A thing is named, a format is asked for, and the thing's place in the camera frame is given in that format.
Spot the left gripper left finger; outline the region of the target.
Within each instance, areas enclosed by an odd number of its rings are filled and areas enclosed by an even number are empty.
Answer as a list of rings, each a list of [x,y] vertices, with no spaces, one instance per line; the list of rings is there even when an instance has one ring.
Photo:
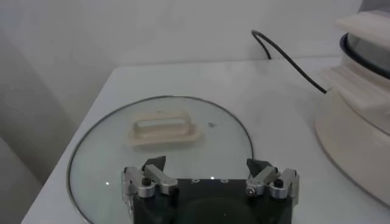
[[[125,167],[121,173],[122,197],[137,195],[140,198],[151,198],[155,195],[156,188],[162,194],[171,195],[179,182],[163,172],[165,163],[166,157],[159,156],[148,159],[140,169]]]

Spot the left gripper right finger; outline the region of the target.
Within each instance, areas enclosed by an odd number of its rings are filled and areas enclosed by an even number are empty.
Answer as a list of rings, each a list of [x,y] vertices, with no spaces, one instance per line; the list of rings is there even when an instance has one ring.
[[[300,176],[294,169],[280,172],[277,167],[267,161],[247,159],[250,175],[246,181],[246,195],[257,197],[268,189],[272,198],[282,200],[291,197],[299,199]]]

